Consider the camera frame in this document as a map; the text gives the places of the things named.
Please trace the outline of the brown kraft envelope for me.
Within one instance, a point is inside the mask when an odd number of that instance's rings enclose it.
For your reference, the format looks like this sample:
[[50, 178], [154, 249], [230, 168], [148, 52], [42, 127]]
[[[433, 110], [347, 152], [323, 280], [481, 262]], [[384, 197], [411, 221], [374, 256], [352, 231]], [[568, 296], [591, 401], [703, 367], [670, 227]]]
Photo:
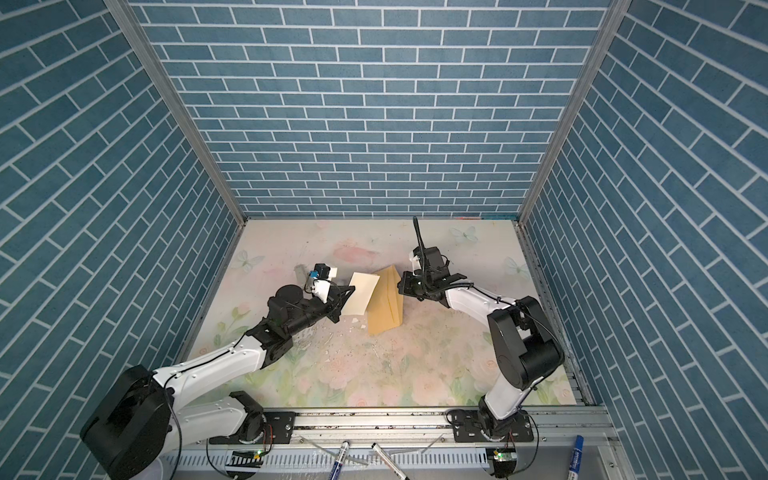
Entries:
[[404, 297], [399, 293], [401, 277], [394, 265], [378, 272], [379, 277], [367, 306], [367, 330], [377, 336], [403, 324]]

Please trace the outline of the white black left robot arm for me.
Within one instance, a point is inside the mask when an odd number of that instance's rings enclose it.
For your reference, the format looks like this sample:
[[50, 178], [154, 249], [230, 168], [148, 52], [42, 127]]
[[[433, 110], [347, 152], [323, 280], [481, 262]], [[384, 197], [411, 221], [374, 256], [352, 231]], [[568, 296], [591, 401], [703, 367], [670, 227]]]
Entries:
[[274, 364], [292, 348], [294, 335], [318, 321], [338, 322], [354, 292], [329, 280], [313, 280], [309, 290], [285, 285], [268, 299], [266, 316], [236, 341], [176, 365], [125, 370], [84, 422], [82, 442], [110, 478], [132, 479], [189, 443], [258, 439], [263, 409], [249, 394], [236, 391], [199, 406], [193, 401]]

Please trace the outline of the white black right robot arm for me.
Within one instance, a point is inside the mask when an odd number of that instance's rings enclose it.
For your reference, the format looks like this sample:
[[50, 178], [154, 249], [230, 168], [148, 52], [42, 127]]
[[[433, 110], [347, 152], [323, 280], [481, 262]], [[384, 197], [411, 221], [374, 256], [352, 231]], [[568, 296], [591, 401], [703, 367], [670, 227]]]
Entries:
[[489, 293], [463, 274], [436, 247], [416, 247], [412, 269], [398, 283], [400, 294], [459, 311], [489, 329], [500, 375], [481, 397], [478, 420], [483, 434], [500, 439], [522, 414], [526, 398], [564, 362], [565, 353], [539, 301]]

